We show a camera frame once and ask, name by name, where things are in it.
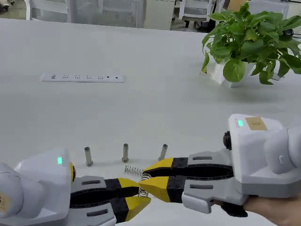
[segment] potted plant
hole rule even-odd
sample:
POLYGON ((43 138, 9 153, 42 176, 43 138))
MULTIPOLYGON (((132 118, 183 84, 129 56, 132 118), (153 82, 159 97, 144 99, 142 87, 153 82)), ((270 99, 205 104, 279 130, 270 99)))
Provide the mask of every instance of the potted plant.
POLYGON ((256 66, 251 75, 259 74, 260 83, 271 85, 276 61, 279 77, 290 69, 301 74, 300 42, 287 35, 301 25, 301 16, 283 20, 275 12, 251 15, 246 3, 238 12, 213 13, 210 18, 221 22, 202 41, 203 53, 206 47, 202 71, 207 73, 210 53, 216 61, 213 77, 220 84, 222 80, 239 82, 256 66))

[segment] white tabletop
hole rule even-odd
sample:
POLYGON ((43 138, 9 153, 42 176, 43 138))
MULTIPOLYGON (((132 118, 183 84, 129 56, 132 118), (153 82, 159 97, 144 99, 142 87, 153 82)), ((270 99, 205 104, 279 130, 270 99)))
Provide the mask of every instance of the white tabletop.
MULTIPOLYGON (((79 176, 139 178, 123 173, 159 157, 217 151, 232 113, 261 115, 288 125, 301 115, 301 76, 274 86, 228 89, 200 75, 204 34, 82 24, 0 20, 1 161, 14 167, 29 156, 67 148, 79 176), (43 72, 124 75, 125 83, 41 82, 43 72), (84 165, 85 146, 94 165, 84 165)), ((210 215, 151 204, 131 226, 270 226, 255 214, 238 219, 220 207, 210 215)))

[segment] metal pin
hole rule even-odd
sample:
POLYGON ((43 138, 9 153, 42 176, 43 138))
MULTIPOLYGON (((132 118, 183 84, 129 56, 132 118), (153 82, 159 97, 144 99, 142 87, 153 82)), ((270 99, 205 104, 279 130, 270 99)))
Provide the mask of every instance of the metal pin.
POLYGON ((85 154, 86 154, 86 166, 90 167, 93 165, 91 151, 89 147, 85 147, 85 154))
POLYGON ((127 163, 128 162, 128 144, 124 144, 123 145, 123 157, 122 157, 122 162, 123 163, 127 163))
POLYGON ((161 160, 165 159, 165 154, 166 154, 167 148, 168 148, 167 144, 163 144, 161 155, 158 158, 158 161, 161 161, 161 160))

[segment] green led light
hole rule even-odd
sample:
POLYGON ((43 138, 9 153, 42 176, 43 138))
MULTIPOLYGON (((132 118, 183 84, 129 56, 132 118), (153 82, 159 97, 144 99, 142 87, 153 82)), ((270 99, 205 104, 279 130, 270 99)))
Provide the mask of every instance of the green led light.
POLYGON ((62 164, 62 163, 63 163, 62 158, 61 158, 61 157, 58 157, 58 158, 57 158, 57 164, 62 164))

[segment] power strip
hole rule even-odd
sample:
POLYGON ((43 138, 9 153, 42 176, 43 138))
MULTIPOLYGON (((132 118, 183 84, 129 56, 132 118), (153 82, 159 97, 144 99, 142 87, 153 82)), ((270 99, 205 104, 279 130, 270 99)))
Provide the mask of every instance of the power strip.
POLYGON ((108 75, 71 75, 59 73, 43 73, 41 81, 73 81, 73 82, 124 82, 125 76, 108 75))

